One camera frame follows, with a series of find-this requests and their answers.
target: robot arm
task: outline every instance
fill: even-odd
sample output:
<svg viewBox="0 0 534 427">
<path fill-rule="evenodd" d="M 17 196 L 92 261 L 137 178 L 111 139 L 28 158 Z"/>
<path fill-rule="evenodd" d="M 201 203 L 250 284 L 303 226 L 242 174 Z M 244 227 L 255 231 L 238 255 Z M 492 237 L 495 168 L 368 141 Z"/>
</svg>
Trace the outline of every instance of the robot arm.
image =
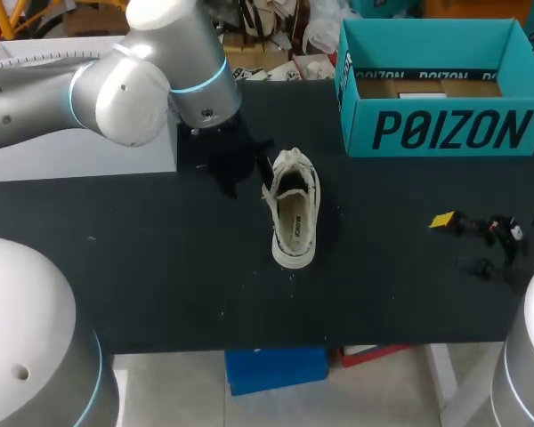
<svg viewBox="0 0 534 427">
<path fill-rule="evenodd" d="M 132 0 L 130 33 L 100 60 L 0 69 L 0 148 L 83 127 L 126 146 L 152 141 L 168 101 L 187 126 L 239 111 L 223 49 L 197 0 Z"/>
</svg>

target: shoe sole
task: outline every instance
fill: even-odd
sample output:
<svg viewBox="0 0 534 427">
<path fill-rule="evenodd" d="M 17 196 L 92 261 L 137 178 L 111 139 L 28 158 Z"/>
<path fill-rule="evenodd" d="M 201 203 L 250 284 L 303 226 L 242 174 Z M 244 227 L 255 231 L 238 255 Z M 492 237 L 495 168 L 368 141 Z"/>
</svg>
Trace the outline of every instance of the shoe sole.
<svg viewBox="0 0 534 427">
<path fill-rule="evenodd" d="M 279 157 L 275 159 L 275 163 L 273 163 L 273 170 L 276 169 L 281 161 L 278 161 Z M 273 232 L 273 239 L 271 241 L 271 252 L 273 253 L 273 258 L 275 261 L 281 266 L 286 269 L 291 270 L 298 270 L 303 267 L 306 267 L 309 265 L 312 260 L 314 259 L 314 254 L 316 252 L 317 247 L 317 229 L 316 229 L 316 222 L 319 219 L 319 208 L 320 208 L 320 181 L 319 181 L 319 175 L 317 174 L 316 169 L 314 168 L 311 160 L 305 156 L 304 154 L 301 155 L 300 163 L 303 163 L 305 165 L 311 166 L 312 170 L 314 171 L 314 187 L 317 189 L 317 199 L 315 199 L 316 203 L 316 212 L 314 215 L 315 219 L 315 227 L 314 227 L 314 238 L 312 240 L 312 246 L 311 248 L 303 255 L 300 256 L 291 256 L 285 254 L 283 251 L 281 251 L 281 248 L 279 247 L 279 244 L 277 243 L 277 236 L 276 233 Z"/>
</svg>

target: white cardboard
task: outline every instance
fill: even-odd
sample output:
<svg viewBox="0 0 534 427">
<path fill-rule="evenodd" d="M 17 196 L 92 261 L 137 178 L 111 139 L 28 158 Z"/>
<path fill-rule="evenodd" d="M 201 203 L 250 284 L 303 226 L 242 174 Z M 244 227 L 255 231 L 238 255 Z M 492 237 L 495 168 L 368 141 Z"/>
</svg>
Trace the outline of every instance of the white cardboard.
<svg viewBox="0 0 534 427">
<path fill-rule="evenodd" d="M 0 43 L 0 60 L 52 52 L 106 52 L 122 37 L 76 37 Z M 128 148 L 85 129 L 40 136 L 0 149 L 0 181 L 175 172 L 175 113 L 151 143 Z"/>
</svg>

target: cardboard box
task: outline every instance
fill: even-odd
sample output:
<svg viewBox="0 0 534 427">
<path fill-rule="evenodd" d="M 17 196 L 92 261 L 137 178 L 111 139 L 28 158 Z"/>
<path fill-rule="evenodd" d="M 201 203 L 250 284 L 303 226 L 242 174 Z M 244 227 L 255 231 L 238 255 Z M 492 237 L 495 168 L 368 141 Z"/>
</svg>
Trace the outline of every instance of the cardboard box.
<svg viewBox="0 0 534 427">
<path fill-rule="evenodd" d="M 352 0 L 352 9 L 362 18 L 391 18 L 419 5 L 419 0 Z"/>
<path fill-rule="evenodd" d="M 516 21 L 346 20 L 335 86 L 353 157 L 534 152 L 534 52 Z M 400 97 L 426 92 L 445 96 Z"/>
<path fill-rule="evenodd" d="M 423 0 L 424 17 L 430 19 L 528 18 L 532 0 Z"/>
</svg>

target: poizon logo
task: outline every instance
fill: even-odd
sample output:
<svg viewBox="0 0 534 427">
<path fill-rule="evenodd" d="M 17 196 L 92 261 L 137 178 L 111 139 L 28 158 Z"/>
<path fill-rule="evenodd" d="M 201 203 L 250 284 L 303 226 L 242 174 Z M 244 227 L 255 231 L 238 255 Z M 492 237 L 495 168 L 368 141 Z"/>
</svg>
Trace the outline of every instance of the poizon logo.
<svg viewBox="0 0 534 427">
<path fill-rule="evenodd" d="M 342 111 L 342 97 L 344 96 L 344 91 L 346 90 L 346 85 L 348 85 L 348 75 L 350 73 L 350 67 L 352 66 L 352 57 L 350 52 L 346 51 L 346 58 L 344 59 L 344 72 L 342 78 L 340 79 L 340 87 L 338 88 L 338 110 Z"/>
</svg>

